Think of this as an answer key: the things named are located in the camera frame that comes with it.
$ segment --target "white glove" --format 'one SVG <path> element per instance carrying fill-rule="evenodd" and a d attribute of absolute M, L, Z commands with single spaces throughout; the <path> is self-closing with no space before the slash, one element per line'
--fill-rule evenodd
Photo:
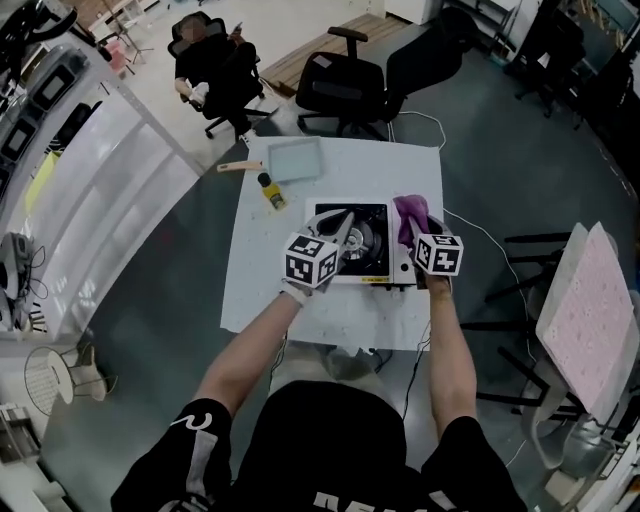
<path fill-rule="evenodd" d="M 193 89 L 191 89 L 191 96 L 189 96 L 189 101 L 195 101 L 200 105 L 204 105 L 204 100 L 207 97 L 208 92 L 209 84 L 207 82 L 200 82 Z"/>

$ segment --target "light blue tray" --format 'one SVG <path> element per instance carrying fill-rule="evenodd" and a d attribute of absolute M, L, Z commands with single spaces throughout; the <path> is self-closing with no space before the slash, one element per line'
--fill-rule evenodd
<path fill-rule="evenodd" d="M 276 183 L 315 178 L 323 171 L 320 137 L 271 144 L 268 158 L 269 174 Z"/>

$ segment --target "white shelving unit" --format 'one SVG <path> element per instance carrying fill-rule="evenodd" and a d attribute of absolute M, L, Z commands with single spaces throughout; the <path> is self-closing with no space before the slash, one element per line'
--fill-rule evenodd
<path fill-rule="evenodd" d="M 81 49 L 90 68 L 50 112 L 0 204 L 0 231 L 22 233 L 33 239 L 34 251 L 43 248 L 31 274 L 43 286 L 37 295 L 30 292 L 27 308 L 34 300 L 40 304 L 48 333 L 14 331 L 1 333 L 2 340 L 79 339 L 129 260 L 203 173 L 95 50 L 61 39 Z M 45 148 L 100 82 L 109 82 L 112 94 L 71 141 L 27 211 L 25 196 Z"/>

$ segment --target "black bottle cap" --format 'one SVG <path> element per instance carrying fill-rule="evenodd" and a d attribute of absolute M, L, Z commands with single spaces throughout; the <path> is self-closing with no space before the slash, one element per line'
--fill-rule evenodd
<path fill-rule="evenodd" d="M 271 176 L 269 176 L 266 172 L 261 172 L 258 174 L 258 182 L 262 185 L 263 188 L 271 185 Z"/>

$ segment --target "small yellow bottle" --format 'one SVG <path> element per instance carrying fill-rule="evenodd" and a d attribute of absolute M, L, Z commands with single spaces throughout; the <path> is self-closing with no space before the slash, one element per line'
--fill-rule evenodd
<path fill-rule="evenodd" d="M 287 203 L 282 197 L 280 187 L 271 181 L 271 176 L 266 172 L 258 174 L 258 181 L 262 185 L 262 193 L 276 210 L 282 210 Z"/>

